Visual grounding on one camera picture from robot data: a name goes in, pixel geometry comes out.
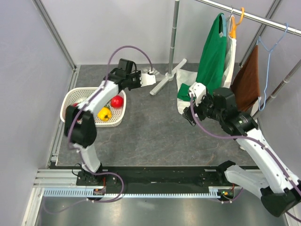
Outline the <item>red apple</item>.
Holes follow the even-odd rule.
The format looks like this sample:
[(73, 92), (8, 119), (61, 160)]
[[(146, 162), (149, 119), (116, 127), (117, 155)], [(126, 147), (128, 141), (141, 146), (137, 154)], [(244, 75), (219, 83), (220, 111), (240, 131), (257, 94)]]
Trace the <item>red apple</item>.
[(121, 108), (124, 103), (124, 98), (122, 96), (116, 95), (111, 99), (111, 106), (113, 108)]

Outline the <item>yellow bell pepper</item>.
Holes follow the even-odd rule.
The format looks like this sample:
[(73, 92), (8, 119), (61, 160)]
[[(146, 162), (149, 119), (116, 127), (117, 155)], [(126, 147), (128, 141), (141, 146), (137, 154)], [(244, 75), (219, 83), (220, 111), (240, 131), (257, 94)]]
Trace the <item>yellow bell pepper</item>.
[(97, 114), (97, 117), (101, 121), (108, 121), (109, 119), (111, 119), (112, 113), (108, 107), (103, 107)]

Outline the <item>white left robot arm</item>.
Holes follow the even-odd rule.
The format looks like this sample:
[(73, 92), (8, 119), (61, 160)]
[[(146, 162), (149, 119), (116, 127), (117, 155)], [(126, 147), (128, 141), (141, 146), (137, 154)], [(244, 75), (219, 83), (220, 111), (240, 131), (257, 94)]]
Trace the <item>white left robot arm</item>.
[(94, 145), (97, 136), (95, 117), (120, 91), (141, 87), (140, 77), (141, 71), (137, 70), (135, 62), (120, 59), (118, 66), (104, 77), (91, 96), (77, 106), (66, 108), (64, 134), (81, 157), (78, 186), (99, 185), (104, 178)]

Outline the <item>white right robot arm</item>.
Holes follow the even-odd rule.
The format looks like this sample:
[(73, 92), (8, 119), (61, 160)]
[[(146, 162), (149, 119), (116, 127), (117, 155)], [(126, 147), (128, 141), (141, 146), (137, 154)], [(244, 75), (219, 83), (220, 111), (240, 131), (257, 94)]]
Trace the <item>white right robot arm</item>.
[(280, 160), (263, 136), (253, 117), (238, 109), (234, 93), (221, 87), (210, 94), (201, 83), (189, 87), (190, 106), (183, 117), (191, 125), (200, 126), (200, 121), (209, 118), (219, 122), (226, 136), (215, 138), (233, 139), (251, 156), (264, 175), (250, 173), (232, 161), (219, 165), (216, 182), (239, 185), (258, 197), (265, 209), (280, 217), (301, 202), (301, 180)]

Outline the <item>white garment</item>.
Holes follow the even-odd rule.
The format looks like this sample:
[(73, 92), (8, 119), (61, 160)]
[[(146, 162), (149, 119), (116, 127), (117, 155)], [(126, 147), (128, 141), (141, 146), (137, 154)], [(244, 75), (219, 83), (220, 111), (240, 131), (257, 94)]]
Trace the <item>white garment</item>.
[[(231, 85), (232, 75), (234, 71), (237, 41), (236, 39), (231, 38), (229, 35), (227, 35), (226, 37), (227, 37), (226, 55), (225, 55), (225, 61), (223, 66), (222, 80), (219, 87), (229, 88)], [(184, 69), (176, 70), (176, 82), (177, 82), (178, 95), (183, 93), (184, 97), (186, 98), (185, 100), (183, 100), (183, 97), (177, 98), (177, 109), (180, 114), (182, 114), (184, 109), (190, 105), (189, 104), (190, 98), (188, 94), (186, 95), (186, 93), (189, 90), (190, 86), (193, 85), (196, 78), (197, 78), (196, 72), (190, 72)]]

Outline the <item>grey clothes rack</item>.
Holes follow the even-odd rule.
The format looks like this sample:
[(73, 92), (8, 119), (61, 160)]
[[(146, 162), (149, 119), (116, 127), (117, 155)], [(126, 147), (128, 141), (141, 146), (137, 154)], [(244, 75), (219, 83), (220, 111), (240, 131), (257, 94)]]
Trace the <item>grey clothes rack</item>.
[[(280, 3), (282, 1), (275, 0), (272, 2), (267, 14), (265, 17), (256, 16), (250, 13), (246, 13), (244, 8), (241, 8), (241, 10), (235, 9), (233, 7), (228, 7), (226, 5), (223, 5), (221, 3), (214, 2), (212, 0), (201, 0), (200, 3), (209, 5), (214, 8), (219, 8), (224, 11), (230, 12), (231, 15), (240, 15), (240, 22), (242, 22), (243, 18), (247, 18), (249, 20), (255, 21), (257, 23), (260, 23), (260, 27), (258, 28), (254, 38), (252, 39), (252, 42), (250, 46), (248, 47), (247, 51), (250, 51), (252, 47), (257, 45), (258, 43), (262, 43), (260, 37), (264, 33), (266, 26), (276, 28), (278, 30), (285, 31), (286, 33), (290, 33), (293, 35), (300, 36), (301, 31), (297, 28), (292, 28), (287, 25), (281, 25), (278, 22), (273, 22), (271, 18), (277, 11), (277, 9), (280, 6)], [(173, 24), (172, 24), (172, 33), (171, 33), (171, 44), (170, 44), (170, 52), (169, 52), (169, 62), (168, 62), (168, 71), (166, 72), (165, 76), (160, 77), (160, 82), (150, 91), (151, 95), (156, 95), (168, 82), (172, 81), (174, 79), (174, 75), (176, 73), (177, 69), (181, 69), (185, 64), (187, 63), (187, 59), (183, 59), (176, 67), (173, 67), (174, 63), (174, 48), (175, 48), (175, 39), (176, 39), (176, 31), (177, 31), (177, 21), (178, 21), (178, 14), (179, 14), (179, 6), (180, 1), (175, 0), (174, 1), (174, 14), (173, 14)], [(278, 95), (279, 91), (284, 87), (285, 84), (289, 83), (292, 76), (297, 72), (297, 70), (300, 68), (301, 62), (298, 61), (298, 63), (294, 66), (294, 68), (285, 76), (285, 78), (280, 82), (280, 84), (274, 89), (274, 91), (269, 95), (265, 96), (264, 103), (259, 106), (258, 110), (254, 113), (254, 117), (257, 119), (260, 114), (262, 113), (264, 107), (266, 107), (269, 103), (271, 103)]]

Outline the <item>green shirt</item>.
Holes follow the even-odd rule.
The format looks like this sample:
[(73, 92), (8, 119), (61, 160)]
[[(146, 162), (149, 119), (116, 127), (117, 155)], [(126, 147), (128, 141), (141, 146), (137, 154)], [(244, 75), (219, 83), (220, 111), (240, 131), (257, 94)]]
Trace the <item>green shirt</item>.
[(214, 20), (203, 47), (198, 71), (178, 69), (176, 72), (178, 99), (189, 101), (189, 87), (195, 82), (205, 85), (210, 94), (221, 86), (227, 47), (226, 33), (226, 18), (220, 13)]

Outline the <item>brown towel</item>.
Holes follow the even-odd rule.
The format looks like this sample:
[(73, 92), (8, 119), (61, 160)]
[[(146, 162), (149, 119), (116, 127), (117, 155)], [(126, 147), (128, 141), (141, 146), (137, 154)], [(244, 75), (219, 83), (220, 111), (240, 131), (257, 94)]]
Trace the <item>brown towel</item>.
[(258, 100), (260, 96), (258, 45), (253, 48), (230, 88), (240, 111), (246, 112)]

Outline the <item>white perforated plastic basket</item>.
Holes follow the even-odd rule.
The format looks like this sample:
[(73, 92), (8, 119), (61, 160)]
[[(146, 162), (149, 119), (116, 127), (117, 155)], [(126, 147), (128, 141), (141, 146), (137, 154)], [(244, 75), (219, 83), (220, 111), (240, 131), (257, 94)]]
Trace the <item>white perforated plastic basket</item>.
[[(71, 89), (64, 97), (61, 110), (60, 110), (60, 119), (62, 122), (65, 122), (65, 111), (67, 106), (73, 104), (79, 104), (87, 99), (90, 95), (96, 91), (97, 87), (80, 87)], [(102, 121), (100, 118), (96, 116), (95, 126), (96, 127), (116, 127), (118, 126), (123, 119), (126, 110), (126, 93), (125, 91), (121, 91), (119, 94), (124, 100), (123, 105), (120, 108), (114, 108), (111, 106), (111, 102), (109, 101), (105, 106), (108, 107), (111, 111), (112, 117), (108, 121)]]

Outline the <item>orange clothes hanger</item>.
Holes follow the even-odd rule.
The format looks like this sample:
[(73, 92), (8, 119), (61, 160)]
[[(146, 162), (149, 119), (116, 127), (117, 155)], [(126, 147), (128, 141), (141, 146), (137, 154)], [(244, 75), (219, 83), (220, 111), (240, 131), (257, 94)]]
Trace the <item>orange clothes hanger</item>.
[(244, 13), (245, 13), (245, 8), (242, 7), (241, 8), (241, 16), (240, 16), (240, 20), (238, 23), (236, 23), (235, 21), (235, 17), (232, 15), (233, 13), (231, 13), (230, 15), (230, 31), (229, 31), (229, 36), (232, 39), (236, 39), (236, 31), (237, 31), (237, 27), (242, 23), (242, 20), (244, 18)]

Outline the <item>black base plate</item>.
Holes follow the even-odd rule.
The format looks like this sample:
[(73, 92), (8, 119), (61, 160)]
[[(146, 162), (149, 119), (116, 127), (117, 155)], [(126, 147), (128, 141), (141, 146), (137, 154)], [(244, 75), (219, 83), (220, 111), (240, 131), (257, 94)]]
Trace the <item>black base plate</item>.
[(103, 181), (109, 193), (206, 193), (210, 187), (232, 189), (216, 166), (104, 167)]

